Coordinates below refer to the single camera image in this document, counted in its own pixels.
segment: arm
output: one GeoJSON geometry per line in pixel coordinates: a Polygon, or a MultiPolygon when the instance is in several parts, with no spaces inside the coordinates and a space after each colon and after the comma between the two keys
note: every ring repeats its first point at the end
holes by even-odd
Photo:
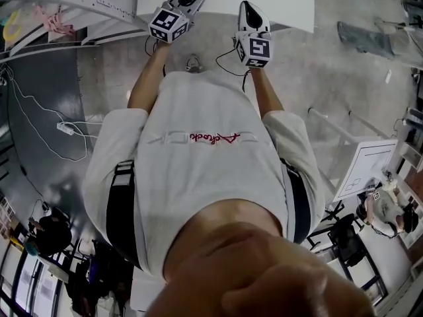
{"type": "Polygon", "coordinates": [[[375,204],[375,199],[373,197],[373,194],[367,195],[367,198],[365,199],[365,210],[367,211],[367,221],[370,224],[373,224],[373,205],[375,204]]]}
{"type": "Polygon", "coordinates": [[[103,121],[83,182],[84,206],[94,226],[106,238],[106,210],[116,165],[135,157],[147,121],[143,109],[119,109],[103,121]]]}
{"type": "Polygon", "coordinates": [[[311,230],[314,230],[323,218],[325,194],[304,121],[284,111],[263,69],[250,70],[260,115],[278,156],[296,168],[304,180],[312,211],[311,230]]]}
{"type": "Polygon", "coordinates": [[[135,86],[132,89],[128,108],[141,108],[147,113],[153,109],[163,79],[163,66],[169,54],[170,45],[162,41],[157,45],[157,50],[150,57],[135,86]]]}
{"type": "Polygon", "coordinates": [[[263,118],[272,110],[284,110],[264,69],[250,68],[250,71],[256,89],[258,108],[260,109],[261,117],[263,118]]]}
{"type": "Polygon", "coordinates": [[[44,228],[41,226],[41,224],[38,223],[37,221],[35,221],[32,217],[29,218],[29,221],[35,227],[35,229],[37,229],[39,231],[44,231],[44,228]]]}
{"type": "Polygon", "coordinates": [[[398,189],[398,187],[394,189],[394,194],[397,197],[398,205],[402,208],[405,208],[408,205],[408,201],[403,195],[403,193],[400,191],[400,189],[398,189]]]}

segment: neck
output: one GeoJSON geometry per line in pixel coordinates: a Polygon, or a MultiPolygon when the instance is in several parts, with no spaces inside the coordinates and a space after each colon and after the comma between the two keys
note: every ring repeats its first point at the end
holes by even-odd
{"type": "Polygon", "coordinates": [[[194,215],[175,238],[165,260],[165,279],[169,281],[179,265],[201,246],[209,243],[211,236],[213,240],[224,239],[233,232],[225,227],[241,227],[243,223],[254,225],[274,236],[282,235],[279,221],[253,202],[242,199],[215,202],[194,215]],[[216,237],[214,232],[217,230],[222,233],[216,237]]]}

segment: power adapter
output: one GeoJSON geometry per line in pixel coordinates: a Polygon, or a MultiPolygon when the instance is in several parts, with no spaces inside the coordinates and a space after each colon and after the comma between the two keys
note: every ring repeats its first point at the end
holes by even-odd
{"type": "Polygon", "coordinates": [[[64,123],[58,122],[57,128],[58,128],[60,131],[62,131],[62,132],[64,132],[64,133],[66,133],[66,134],[68,134],[68,135],[73,135],[73,134],[75,134],[75,131],[73,130],[73,128],[68,127],[68,126],[67,126],[67,125],[65,125],[64,123]]]}

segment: metal pole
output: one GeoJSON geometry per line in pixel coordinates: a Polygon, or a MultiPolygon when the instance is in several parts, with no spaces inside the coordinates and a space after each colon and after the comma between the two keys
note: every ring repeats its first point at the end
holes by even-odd
{"type": "Polygon", "coordinates": [[[374,125],[372,125],[371,123],[367,122],[365,119],[359,117],[359,115],[353,113],[351,110],[348,113],[348,115],[351,118],[356,119],[357,121],[361,122],[362,124],[364,124],[367,128],[371,129],[372,131],[374,131],[378,136],[384,138],[384,139],[389,139],[390,137],[388,135],[386,135],[385,133],[383,133],[382,131],[378,130],[374,125]]]}
{"type": "Polygon", "coordinates": [[[331,127],[333,130],[335,130],[345,141],[348,141],[350,143],[359,142],[354,136],[352,136],[350,133],[348,133],[345,129],[343,129],[339,125],[336,125],[335,123],[332,123],[331,121],[329,121],[326,116],[324,116],[323,114],[320,114],[317,110],[310,108],[309,113],[314,114],[321,121],[325,122],[329,127],[331,127]]]}

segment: white cable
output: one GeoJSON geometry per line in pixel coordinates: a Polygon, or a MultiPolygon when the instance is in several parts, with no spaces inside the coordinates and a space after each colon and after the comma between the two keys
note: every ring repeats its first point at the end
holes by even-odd
{"type": "MultiPolygon", "coordinates": [[[[44,108],[43,106],[41,106],[38,102],[37,102],[37,100],[35,99],[35,97],[33,97],[32,95],[28,95],[28,96],[25,96],[23,93],[22,93],[22,91],[20,90],[20,88],[19,88],[19,85],[18,85],[18,83],[15,81],[15,79],[13,78],[13,71],[11,70],[11,72],[9,71],[9,70],[7,70],[7,74],[8,74],[8,76],[9,76],[9,79],[11,80],[11,82],[12,82],[12,87],[13,87],[13,94],[15,95],[15,98],[16,98],[16,100],[17,100],[17,102],[18,102],[18,105],[19,105],[19,108],[20,108],[20,110],[22,111],[22,113],[25,115],[25,117],[26,117],[26,119],[28,120],[28,122],[29,122],[29,124],[31,125],[31,127],[35,130],[35,132],[37,133],[37,135],[41,138],[41,140],[44,142],[44,144],[47,146],[47,148],[53,153],[53,154],[55,154],[55,155],[57,155],[59,158],[61,158],[61,159],[63,159],[63,160],[70,160],[70,161],[73,161],[73,162],[78,162],[78,161],[80,161],[80,160],[83,160],[85,157],[87,157],[87,155],[88,155],[88,149],[87,149],[87,138],[86,137],[84,137],[84,144],[85,144],[85,154],[84,154],[84,156],[83,157],[81,157],[81,158],[78,158],[77,160],[75,160],[75,159],[73,159],[73,158],[69,158],[69,157],[64,157],[64,156],[61,156],[58,152],[56,152],[55,150],[53,150],[49,145],[48,145],[48,143],[47,143],[47,141],[41,136],[41,134],[40,134],[40,132],[35,128],[35,126],[32,124],[32,122],[31,122],[31,120],[30,120],[30,118],[28,117],[28,115],[26,115],[26,112],[24,111],[24,109],[23,109],[23,107],[22,107],[22,105],[20,104],[20,101],[19,101],[19,98],[18,98],[18,96],[17,96],[17,94],[16,94],[16,88],[15,88],[15,85],[18,87],[18,90],[19,90],[19,92],[20,92],[20,94],[22,95],[22,97],[23,98],[32,98],[34,101],[35,101],[35,103],[37,103],[37,105],[41,108],[41,109],[43,109],[43,110],[46,110],[46,111],[49,111],[49,112],[53,112],[53,113],[56,113],[56,115],[57,116],[59,116],[59,118],[62,120],[62,122],[63,122],[63,118],[58,114],[58,112],[56,112],[55,110],[51,110],[51,109],[47,109],[47,108],[44,108]]],[[[82,136],[84,136],[83,135],[83,132],[77,127],[77,126],[75,126],[76,128],[77,128],[77,130],[79,131],[79,133],[82,135],[82,136]]]]}
{"type": "Polygon", "coordinates": [[[78,130],[79,130],[79,133],[77,133],[77,132],[75,132],[74,131],[74,134],[76,134],[76,135],[79,135],[79,136],[83,136],[83,137],[93,137],[93,138],[95,138],[95,139],[98,139],[98,137],[97,136],[94,136],[94,135],[85,135],[79,128],[78,128],[78,126],[77,125],[75,125],[74,123],[71,123],[71,122],[62,122],[62,123],[64,123],[64,124],[67,124],[67,125],[73,125],[73,127],[75,127],[75,128],[77,128],[78,130]]]}
{"type": "Polygon", "coordinates": [[[75,121],[75,122],[62,122],[64,124],[74,124],[74,123],[84,123],[84,124],[97,124],[102,125],[102,122],[84,122],[84,121],[75,121]]]}

